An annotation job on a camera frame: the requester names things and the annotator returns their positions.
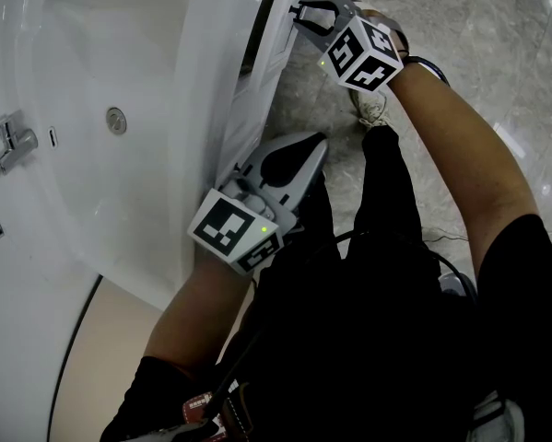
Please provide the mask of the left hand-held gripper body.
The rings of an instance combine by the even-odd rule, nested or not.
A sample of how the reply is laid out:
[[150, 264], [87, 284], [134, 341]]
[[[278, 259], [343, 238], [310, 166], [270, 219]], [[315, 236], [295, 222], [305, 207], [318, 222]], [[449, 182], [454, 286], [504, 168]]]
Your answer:
[[288, 206], [303, 198], [301, 167], [261, 166], [234, 169], [211, 189], [188, 228], [188, 235], [240, 275], [254, 271], [302, 230]]

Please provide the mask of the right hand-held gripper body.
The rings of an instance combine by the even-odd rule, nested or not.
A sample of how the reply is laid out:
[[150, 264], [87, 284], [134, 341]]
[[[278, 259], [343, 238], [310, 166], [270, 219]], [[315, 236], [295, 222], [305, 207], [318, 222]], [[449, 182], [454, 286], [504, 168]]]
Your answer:
[[374, 26], [361, 14], [364, 7], [355, 3], [357, 13], [336, 34], [318, 60], [318, 66], [338, 85], [356, 91], [376, 91], [388, 84], [403, 68], [390, 31]]

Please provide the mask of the person's right hand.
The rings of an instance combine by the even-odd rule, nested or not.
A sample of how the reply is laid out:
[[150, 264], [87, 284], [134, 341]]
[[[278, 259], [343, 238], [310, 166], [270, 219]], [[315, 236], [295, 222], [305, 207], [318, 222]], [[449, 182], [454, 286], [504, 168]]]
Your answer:
[[361, 14], [374, 26], [383, 25], [390, 31], [391, 40], [402, 58], [410, 54], [408, 39], [397, 21], [371, 7], [362, 8]]

